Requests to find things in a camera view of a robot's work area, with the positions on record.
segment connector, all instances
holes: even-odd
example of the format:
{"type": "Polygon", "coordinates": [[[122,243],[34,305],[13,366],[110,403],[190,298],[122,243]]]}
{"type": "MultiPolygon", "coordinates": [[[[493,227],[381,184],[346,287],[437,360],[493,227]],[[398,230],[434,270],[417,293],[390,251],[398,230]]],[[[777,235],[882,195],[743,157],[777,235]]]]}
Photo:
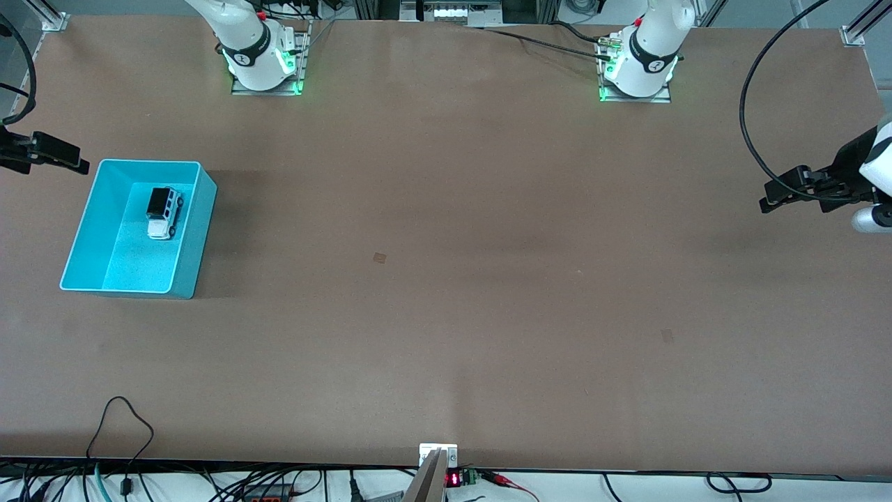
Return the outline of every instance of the connector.
{"type": "Polygon", "coordinates": [[[124,478],[120,481],[120,494],[122,496],[133,493],[133,481],[130,478],[124,478]]]}
{"type": "Polygon", "coordinates": [[[601,37],[598,38],[598,45],[602,47],[613,47],[619,49],[623,47],[623,41],[619,38],[601,37]]]}

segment red wire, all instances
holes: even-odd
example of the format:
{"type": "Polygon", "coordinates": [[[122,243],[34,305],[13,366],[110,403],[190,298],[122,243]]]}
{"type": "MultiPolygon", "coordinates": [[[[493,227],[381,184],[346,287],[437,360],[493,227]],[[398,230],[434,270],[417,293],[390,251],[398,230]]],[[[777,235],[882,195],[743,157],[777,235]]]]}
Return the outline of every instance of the red wire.
{"type": "Polygon", "coordinates": [[[541,502],[539,500],[539,498],[536,497],[535,493],[532,493],[530,490],[520,486],[519,484],[513,482],[512,480],[506,478],[505,476],[502,476],[501,474],[496,474],[495,481],[496,481],[496,484],[498,484],[499,486],[503,486],[505,488],[511,488],[511,489],[519,489],[520,491],[527,493],[530,497],[535,498],[536,502],[541,502]]]}
{"type": "Polygon", "coordinates": [[[532,493],[530,490],[528,490],[528,489],[526,489],[526,488],[524,488],[524,487],[522,487],[522,486],[520,486],[520,485],[518,485],[518,484],[516,484],[516,483],[512,483],[512,484],[514,484],[514,486],[511,486],[511,487],[509,487],[509,488],[519,489],[519,490],[521,490],[521,491],[524,491],[524,492],[528,493],[528,494],[530,495],[530,497],[535,498],[535,499],[536,499],[536,502],[541,502],[541,501],[539,500],[539,498],[536,497],[536,494],[535,494],[535,493],[532,493]]]}

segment wire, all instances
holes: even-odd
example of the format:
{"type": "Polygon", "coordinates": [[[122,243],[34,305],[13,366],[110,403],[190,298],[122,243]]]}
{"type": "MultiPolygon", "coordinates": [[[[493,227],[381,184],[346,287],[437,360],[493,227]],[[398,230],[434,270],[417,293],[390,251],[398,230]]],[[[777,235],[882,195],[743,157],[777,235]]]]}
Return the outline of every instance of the wire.
{"type": "Polygon", "coordinates": [[[610,491],[610,496],[613,497],[616,502],[623,502],[623,500],[619,498],[619,495],[616,495],[616,492],[613,489],[613,485],[610,484],[610,478],[607,477],[607,474],[601,473],[601,475],[604,476],[604,482],[607,484],[607,490],[610,491]]]}
{"type": "Polygon", "coordinates": [[[13,26],[2,13],[0,13],[0,24],[10,30],[12,37],[15,38],[15,41],[19,44],[22,55],[25,56],[25,63],[28,65],[28,100],[25,102],[25,106],[20,112],[15,115],[10,115],[2,120],[3,125],[10,125],[24,119],[25,115],[31,113],[31,110],[34,110],[34,107],[37,106],[37,101],[35,101],[37,99],[37,71],[34,69],[34,60],[31,58],[31,50],[28,49],[28,44],[25,43],[25,39],[21,37],[21,33],[19,33],[15,26],[13,26]]]}
{"type": "Polygon", "coordinates": [[[841,202],[845,204],[858,202],[860,199],[856,197],[822,197],[817,196],[815,194],[810,194],[808,192],[804,192],[801,190],[797,190],[792,188],[790,185],[785,183],[781,178],[775,174],[771,168],[768,167],[768,164],[765,163],[765,160],[762,159],[762,156],[756,151],[756,147],[753,145],[753,140],[749,137],[749,131],[747,130],[747,117],[746,117],[746,108],[747,108],[747,92],[749,91],[749,83],[753,79],[753,74],[756,73],[756,68],[759,67],[759,63],[762,62],[765,55],[768,53],[768,50],[774,46],[774,43],[778,41],[778,38],[781,37],[784,33],[787,32],[788,29],[795,26],[802,18],[806,17],[806,15],[810,14],[812,11],[817,9],[818,7],[828,3],[830,0],[817,0],[811,6],[805,8],[801,13],[797,14],[793,17],[787,24],[783,26],[774,36],[765,44],[765,47],[762,48],[762,51],[759,52],[759,55],[756,56],[756,60],[753,61],[753,65],[749,68],[749,73],[747,73],[747,78],[743,81],[743,89],[740,90],[740,106],[739,106],[739,119],[740,119],[740,132],[743,133],[743,140],[747,144],[747,149],[749,153],[752,154],[753,158],[756,159],[756,163],[759,164],[759,167],[762,168],[762,171],[768,175],[769,178],[774,180],[775,183],[781,185],[784,189],[788,190],[790,193],[798,195],[807,200],[819,200],[823,202],[841,202]]]}
{"type": "Polygon", "coordinates": [[[539,498],[536,497],[536,494],[535,494],[535,493],[532,493],[530,490],[528,490],[528,489],[526,489],[526,488],[524,488],[524,487],[522,487],[522,486],[514,485],[514,486],[509,486],[509,488],[512,488],[512,489],[519,489],[520,491],[523,491],[524,493],[530,495],[530,497],[535,498],[535,499],[536,499],[536,502],[541,502],[541,501],[539,500],[539,498]]]}
{"type": "Polygon", "coordinates": [[[217,495],[220,494],[220,487],[217,486],[217,483],[214,481],[214,478],[211,476],[211,473],[208,472],[208,468],[202,465],[202,469],[204,469],[204,476],[202,476],[205,480],[207,480],[212,487],[214,487],[214,491],[217,492],[217,495]]]}
{"type": "Polygon", "coordinates": [[[112,502],[112,498],[109,497],[109,492],[105,489],[105,483],[103,483],[103,476],[99,473],[99,463],[96,462],[93,465],[93,476],[96,478],[96,486],[99,487],[99,493],[103,496],[105,502],[112,502]]]}
{"type": "Polygon", "coordinates": [[[574,26],[572,24],[567,23],[567,22],[554,20],[554,21],[550,22],[549,24],[564,27],[564,28],[570,30],[570,33],[573,33],[573,35],[575,37],[577,37],[581,40],[585,40],[586,42],[590,42],[592,44],[597,44],[599,38],[604,38],[604,37],[587,37],[587,36],[583,35],[582,33],[580,33],[578,29],[574,28],[574,26]]]}
{"type": "Polygon", "coordinates": [[[155,502],[155,499],[152,498],[152,493],[149,491],[149,487],[145,486],[145,480],[143,479],[143,473],[139,469],[136,469],[136,475],[139,476],[139,484],[143,485],[143,491],[145,492],[145,497],[149,499],[149,502],[155,502]]]}
{"type": "Polygon", "coordinates": [[[25,96],[25,97],[28,97],[28,93],[27,93],[27,92],[25,92],[25,91],[23,91],[23,90],[21,90],[21,89],[19,89],[19,88],[14,88],[13,86],[11,86],[11,85],[9,85],[9,84],[4,84],[3,82],[0,82],[0,88],[2,88],[2,89],[6,89],[6,90],[8,90],[8,91],[12,91],[12,92],[14,92],[15,94],[18,94],[19,96],[25,96]]]}
{"type": "Polygon", "coordinates": [[[741,494],[743,494],[743,493],[765,493],[766,491],[771,489],[771,487],[772,487],[772,477],[771,476],[769,476],[768,474],[765,474],[764,477],[761,477],[760,479],[766,480],[766,481],[768,481],[768,483],[765,484],[765,486],[763,486],[761,488],[742,489],[742,488],[737,488],[737,485],[734,484],[734,481],[731,481],[731,478],[729,478],[728,476],[726,476],[723,473],[706,473],[706,484],[709,485],[709,488],[711,488],[714,491],[717,491],[719,493],[723,493],[725,495],[733,494],[734,496],[737,497],[738,502],[743,502],[743,497],[741,496],[741,494]],[[718,476],[718,477],[722,478],[726,483],[728,483],[728,486],[730,488],[724,489],[724,488],[719,488],[719,487],[715,486],[713,484],[713,479],[712,479],[713,476],[718,476]]]}
{"type": "Polygon", "coordinates": [[[99,419],[99,426],[96,427],[96,432],[93,434],[93,438],[90,440],[90,443],[87,445],[87,451],[84,452],[84,456],[87,458],[87,460],[89,460],[91,458],[90,451],[93,449],[93,445],[96,443],[96,438],[99,437],[99,432],[103,429],[103,424],[105,423],[105,415],[108,414],[109,406],[112,404],[112,402],[114,402],[117,399],[124,401],[124,404],[127,405],[127,408],[130,409],[130,413],[139,422],[143,423],[143,425],[145,426],[146,429],[149,430],[149,439],[145,442],[145,444],[143,445],[142,448],[139,448],[139,451],[136,452],[136,455],[133,455],[130,458],[130,460],[127,462],[127,465],[133,464],[133,461],[136,460],[136,458],[138,456],[140,456],[140,454],[142,454],[146,448],[149,447],[149,445],[152,443],[152,439],[155,439],[154,427],[152,427],[152,425],[149,422],[147,422],[145,420],[145,418],[143,418],[142,416],[139,415],[139,413],[136,412],[136,410],[133,408],[133,405],[130,404],[130,401],[128,401],[128,399],[126,397],[115,396],[115,397],[112,397],[111,399],[109,399],[108,402],[105,403],[105,408],[103,409],[103,416],[99,419]]]}
{"type": "Polygon", "coordinates": [[[311,491],[313,491],[314,489],[318,488],[319,484],[322,483],[322,470],[320,469],[319,470],[319,479],[316,480],[316,484],[314,484],[312,487],[310,487],[310,489],[307,489],[304,491],[295,490],[294,484],[297,482],[297,477],[300,476],[301,473],[303,473],[303,471],[298,471],[297,474],[294,475],[294,479],[291,480],[291,489],[289,490],[290,497],[299,497],[301,495],[306,495],[306,494],[310,493],[311,491]]]}
{"type": "Polygon", "coordinates": [[[587,53],[585,51],[572,49],[570,47],[559,46],[557,44],[551,44],[549,42],[543,42],[541,40],[536,40],[535,38],[529,38],[529,37],[525,37],[523,35],[517,35],[516,33],[509,33],[507,31],[499,31],[497,29],[484,29],[483,31],[485,31],[486,33],[498,33],[498,34],[504,35],[506,37],[517,38],[518,40],[530,42],[531,44],[536,44],[537,46],[549,47],[549,48],[552,48],[552,49],[555,49],[558,51],[564,51],[564,52],[570,53],[570,54],[584,55],[587,57],[593,57],[595,59],[600,59],[602,61],[610,61],[610,57],[607,56],[606,54],[587,53]]]}

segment metal mounting plate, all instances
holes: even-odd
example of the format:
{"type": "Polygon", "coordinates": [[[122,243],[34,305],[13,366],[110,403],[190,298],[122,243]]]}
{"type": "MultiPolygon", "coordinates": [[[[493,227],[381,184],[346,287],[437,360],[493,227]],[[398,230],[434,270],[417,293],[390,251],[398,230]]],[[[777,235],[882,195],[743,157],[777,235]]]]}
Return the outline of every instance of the metal mounting plate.
{"type": "Polygon", "coordinates": [[[431,450],[435,449],[446,450],[446,453],[449,455],[449,467],[458,467],[458,445],[445,443],[421,443],[418,445],[418,465],[423,464],[427,455],[431,453],[431,450]]]}

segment black band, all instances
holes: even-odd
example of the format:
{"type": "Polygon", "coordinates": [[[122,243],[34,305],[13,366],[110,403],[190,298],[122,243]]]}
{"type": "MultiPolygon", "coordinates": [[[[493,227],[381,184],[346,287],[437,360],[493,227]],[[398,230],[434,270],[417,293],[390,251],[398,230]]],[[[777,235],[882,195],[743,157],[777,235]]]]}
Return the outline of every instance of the black band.
{"type": "Polygon", "coordinates": [[[253,46],[236,50],[220,44],[235,64],[239,66],[253,66],[254,62],[257,61],[257,57],[267,52],[270,40],[269,26],[264,22],[261,22],[260,25],[263,27],[263,33],[253,46]]]}
{"type": "Polygon", "coordinates": [[[647,73],[661,72],[666,66],[669,66],[669,63],[671,63],[673,59],[675,59],[675,56],[678,54],[678,51],[675,51],[669,55],[660,57],[642,49],[641,45],[638,43],[637,30],[632,32],[630,41],[631,43],[629,44],[629,48],[632,50],[632,55],[641,63],[641,66],[644,67],[644,71],[646,71],[647,73]]]}

